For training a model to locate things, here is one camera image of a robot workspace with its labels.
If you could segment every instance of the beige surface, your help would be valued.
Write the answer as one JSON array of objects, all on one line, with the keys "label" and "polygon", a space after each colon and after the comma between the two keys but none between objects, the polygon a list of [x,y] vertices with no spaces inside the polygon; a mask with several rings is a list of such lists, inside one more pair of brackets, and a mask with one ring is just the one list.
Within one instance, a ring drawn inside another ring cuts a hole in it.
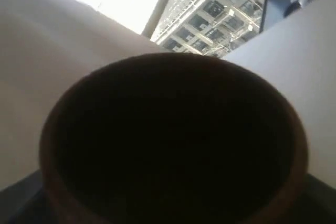
[{"label": "beige surface", "polygon": [[74,0],[0,0],[0,190],[37,169],[43,122],[76,80],[164,51]]},{"label": "beige surface", "polygon": [[226,58],[268,80],[291,102],[306,129],[309,172],[334,188],[335,14],[335,0],[315,0]]}]

